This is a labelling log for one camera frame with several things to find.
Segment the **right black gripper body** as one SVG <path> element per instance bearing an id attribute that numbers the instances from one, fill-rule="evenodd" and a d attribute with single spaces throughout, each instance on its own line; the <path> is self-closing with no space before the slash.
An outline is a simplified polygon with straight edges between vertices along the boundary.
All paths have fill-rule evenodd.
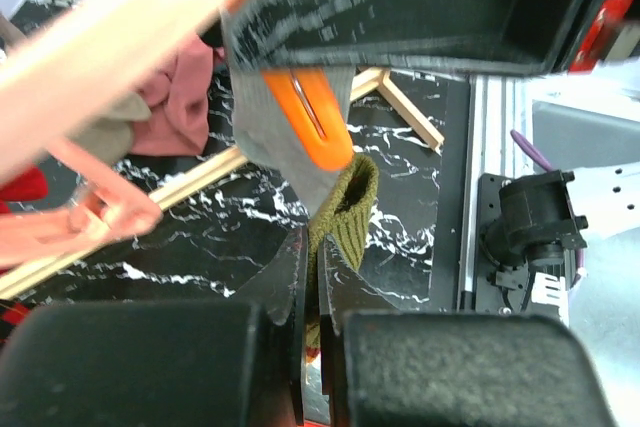
<path id="1" fill-rule="evenodd" d="M 531 76 L 560 60 L 585 0 L 246 0 L 223 22 L 243 70 L 381 66 Z"/>

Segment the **olive green sock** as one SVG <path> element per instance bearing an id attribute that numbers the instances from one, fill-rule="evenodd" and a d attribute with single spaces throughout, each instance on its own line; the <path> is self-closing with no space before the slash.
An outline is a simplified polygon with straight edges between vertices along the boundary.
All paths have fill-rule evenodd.
<path id="1" fill-rule="evenodd" d="M 377 198 L 378 182 L 379 170 L 375 162 L 362 153 L 355 154 L 309 222 L 305 306 L 305 356 L 308 363 L 320 353 L 317 286 L 320 244 L 326 235 L 332 235 L 351 268 L 354 271 L 360 269 L 366 249 L 371 210 Z"/>

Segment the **orange clothes clip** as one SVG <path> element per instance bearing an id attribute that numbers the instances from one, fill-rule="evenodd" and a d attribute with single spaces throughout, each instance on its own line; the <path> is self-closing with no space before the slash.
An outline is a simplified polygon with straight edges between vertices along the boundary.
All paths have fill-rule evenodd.
<path id="1" fill-rule="evenodd" d="M 353 144 L 325 72 L 267 70 L 261 76 L 311 161 L 325 171 L 346 167 Z"/>

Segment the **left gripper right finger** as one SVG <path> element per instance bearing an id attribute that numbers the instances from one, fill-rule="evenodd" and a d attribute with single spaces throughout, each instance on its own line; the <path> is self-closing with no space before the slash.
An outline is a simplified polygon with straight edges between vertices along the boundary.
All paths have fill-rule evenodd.
<path id="1" fill-rule="evenodd" d="M 318 250 L 322 383 L 335 426 L 611 426 L 581 343 L 542 316 L 396 310 Z"/>

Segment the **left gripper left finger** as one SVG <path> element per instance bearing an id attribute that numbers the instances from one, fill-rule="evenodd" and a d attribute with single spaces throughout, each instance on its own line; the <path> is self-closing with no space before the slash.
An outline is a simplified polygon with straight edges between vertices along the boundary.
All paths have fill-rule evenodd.
<path id="1" fill-rule="evenodd" d="M 226 299 L 34 309 L 1 354 L 5 426 L 297 426 L 308 233 Z"/>

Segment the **pink round clip hanger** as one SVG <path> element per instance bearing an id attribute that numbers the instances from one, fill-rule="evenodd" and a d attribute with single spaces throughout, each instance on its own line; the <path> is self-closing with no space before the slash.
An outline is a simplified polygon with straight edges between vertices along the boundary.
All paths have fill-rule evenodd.
<path id="1" fill-rule="evenodd" d="M 1 177 L 44 153 L 83 175 L 74 207 L 1 219 L 1 262 L 12 267 L 151 230 L 160 207 L 69 135 L 107 109 L 229 0 L 83 0 L 22 43 L 1 69 Z"/>

